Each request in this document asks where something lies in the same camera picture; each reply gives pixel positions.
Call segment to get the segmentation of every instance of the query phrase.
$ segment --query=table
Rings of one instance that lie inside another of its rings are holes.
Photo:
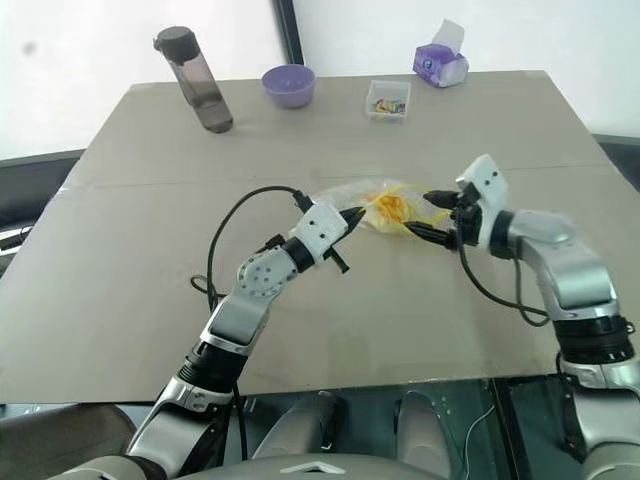
[[[474,73],[436,90],[415,76],[403,125],[370,123],[370,77],[318,79],[305,109],[272,106],[253,80],[222,83],[236,127],[202,129],[175,84],[124,96],[0,281],[0,402],[153,400],[207,318],[189,286],[210,238],[246,191],[316,192],[362,177],[438,188],[492,154],[513,208],[574,218],[640,314],[638,198],[543,72]],[[219,244],[216,284],[300,214],[286,194],[247,204]],[[274,303],[240,380],[246,394],[553,370],[551,326],[532,329],[482,297],[458,259],[412,237],[359,229],[332,264]],[[482,281],[513,295],[511,267],[470,252]],[[531,276],[527,303],[539,304]]]

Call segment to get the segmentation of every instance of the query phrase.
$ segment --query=water bottle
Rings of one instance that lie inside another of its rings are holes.
[[[233,117],[222,97],[195,34],[187,27],[169,27],[153,41],[180,84],[182,93],[207,130],[223,133],[233,126]]]

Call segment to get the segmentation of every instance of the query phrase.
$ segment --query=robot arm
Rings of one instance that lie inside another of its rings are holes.
[[[305,214],[288,240],[242,264],[233,290],[212,313],[126,455],[93,460],[55,480],[166,480],[222,463],[233,385],[267,322],[271,303],[289,282],[327,258],[336,260],[344,272],[348,267],[333,245],[364,215],[361,208],[342,212],[327,205],[301,208]]]
[[[565,215],[504,210],[507,184],[488,155],[456,183],[460,193],[425,195],[454,211],[456,230],[416,223],[407,227],[447,248],[462,240],[495,257],[522,260],[535,272],[560,345],[560,368],[572,385],[572,423],[579,430],[572,433],[589,455],[585,478],[608,478],[598,475],[623,464],[640,465],[640,360],[629,340],[633,326],[620,315],[602,259],[578,238]]]

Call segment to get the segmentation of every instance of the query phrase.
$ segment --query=white wall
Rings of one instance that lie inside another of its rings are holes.
[[[319,75],[409,73],[443,18],[472,71],[546,70],[593,133],[640,137],[639,0],[295,0]]]
[[[174,80],[152,39],[179,24],[218,79],[284,62],[270,0],[0,1],[0,159],[85,148],[132,83]]]

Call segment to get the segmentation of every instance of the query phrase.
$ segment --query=tissue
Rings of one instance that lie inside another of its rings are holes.
[[[431,43],[416,48],[413,71],[434,87],[462,83],[469,71],[469,62],[460,53],[463,40],[464,28],[444,20]]]

